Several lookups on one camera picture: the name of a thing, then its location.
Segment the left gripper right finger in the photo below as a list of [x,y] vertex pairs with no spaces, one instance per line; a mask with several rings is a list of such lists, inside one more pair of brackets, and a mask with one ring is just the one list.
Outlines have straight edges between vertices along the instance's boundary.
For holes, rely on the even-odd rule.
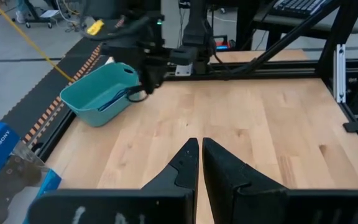
[[215,223],[358,223],[358,190],[289,189],[211,138],[202,157]]

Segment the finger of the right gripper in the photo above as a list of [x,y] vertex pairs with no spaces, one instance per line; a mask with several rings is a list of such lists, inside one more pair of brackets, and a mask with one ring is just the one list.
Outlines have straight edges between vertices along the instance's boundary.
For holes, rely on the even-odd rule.
[[160,88],[164,82],[164,78],[167,72],[166,66],[154,67],[153,78],[154,78],[154,88]]
[[152,74],[146,68],[142,68],[140,70],[139,81],[146,94],[150,95],[154,92],[153,77]]

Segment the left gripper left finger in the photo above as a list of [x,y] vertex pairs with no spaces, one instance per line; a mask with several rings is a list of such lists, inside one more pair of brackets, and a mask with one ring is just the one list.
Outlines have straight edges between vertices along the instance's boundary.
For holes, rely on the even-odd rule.
[[199,144],[190,138],[141,189],[58,189],[29,208],[33,224],[194,223]]

